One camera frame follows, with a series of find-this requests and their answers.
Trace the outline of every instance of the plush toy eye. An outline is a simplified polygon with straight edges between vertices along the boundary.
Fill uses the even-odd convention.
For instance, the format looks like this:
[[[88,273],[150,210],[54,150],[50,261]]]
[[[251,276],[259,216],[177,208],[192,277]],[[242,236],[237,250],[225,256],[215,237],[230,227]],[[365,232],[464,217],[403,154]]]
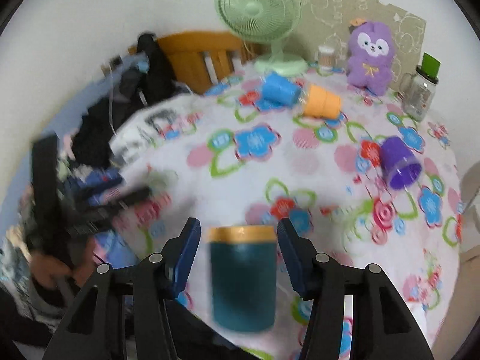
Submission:
[[[389,47],[388,47],[388,43],[384,39],[377,40],[377,48],[378,48],[378,51],[380,51],[381,55],[383,56],[388,55]]]
[[[370,46],[370,42],[371,42],[370,37],[366,33],[361,32],[358,34],[357,43],[360,46],[360,48],[364,50],[367,49],[368,46]]]

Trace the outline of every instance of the beige floor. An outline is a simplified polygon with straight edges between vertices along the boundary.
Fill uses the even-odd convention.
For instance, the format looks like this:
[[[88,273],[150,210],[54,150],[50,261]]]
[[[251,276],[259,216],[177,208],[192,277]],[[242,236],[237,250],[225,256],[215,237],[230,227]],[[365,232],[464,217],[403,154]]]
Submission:
[[[433,345],[435,360],[452,359],[479,316],[480,246],[477,246],[460,256],[460,272],[454,295]]]

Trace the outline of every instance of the metal screw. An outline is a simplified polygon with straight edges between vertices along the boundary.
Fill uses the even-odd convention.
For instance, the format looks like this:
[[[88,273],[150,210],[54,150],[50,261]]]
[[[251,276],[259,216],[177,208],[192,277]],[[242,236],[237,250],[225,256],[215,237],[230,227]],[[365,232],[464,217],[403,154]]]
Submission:
[[[109,267],[108,264],[100,264],[100,265],[97,267],[97,272],[102,275],[102,274],[108,272],[109,269],[110,269],[110,267]]]
[[[379,274],[382,271],[382,269],[377,264],[370,264],[368,266],[368,270],[373,274]]]
[[[318,253],[318,254],[315,256],[315,259],[316,259],[319,263],[327,263],[327,262],[330,260],[330,257],[328,257],[328,254]]]
[[[150,257],[148,258],[148,260],[154,264],[159,263],[160,261],[162,261],[162,259],[163,259],[163,256],[160,253],[151,254]]]

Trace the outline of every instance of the tablecloth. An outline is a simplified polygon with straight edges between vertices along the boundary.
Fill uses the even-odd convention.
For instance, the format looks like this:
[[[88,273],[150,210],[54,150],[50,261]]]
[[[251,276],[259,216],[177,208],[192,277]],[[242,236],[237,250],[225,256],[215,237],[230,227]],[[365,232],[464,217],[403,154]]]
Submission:
[[[273,328],[239,334],[218,326],[211,312],[211,227],[275,225],[287,216],[318,252],[348,266],[379,264],[404,300],[421,308],[432,345],[453,294],[461,239],[459,180],[445,126],[429,117],[413,121],[395,93],[377,97],[350,87],[342,71],[322,73],[313,66],[294,81],[340,95],[340,117],[305,118],[267,102],[262,79],[249,65],[204,97],[157,105],[155,112],[169,115],[167,127],[155,124],[153,133],[144,131],[142,115],[151,110],[136,115],[117,133],[112,149],[122,151],[135,132],[145,138],[145,145],[133,145],[135,156],[122,174],[126,188],[146,182],[154,197],[119,216],[116,229],[142,258],[178,235],[189,216],[197,217],[202,239],[178,300],[260,358],[297,357],[311,302],[293,291],[278,252]],[[408,190],[388,190],[381,177],[378,148],[392,135],[401,137],[424,167]],[[347,297],[341,359],[349,356],[351,332]]]

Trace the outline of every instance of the stuffed animal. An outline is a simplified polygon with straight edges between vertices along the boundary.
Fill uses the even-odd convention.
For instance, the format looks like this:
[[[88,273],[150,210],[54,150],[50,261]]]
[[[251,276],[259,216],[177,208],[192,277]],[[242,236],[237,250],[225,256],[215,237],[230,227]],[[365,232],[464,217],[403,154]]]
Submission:
[[[392,33],[386,24],[367,21],[350,36],[350,85],[366,87],[374,95],[382,96],[393,78],[392,61],[395,55]]]

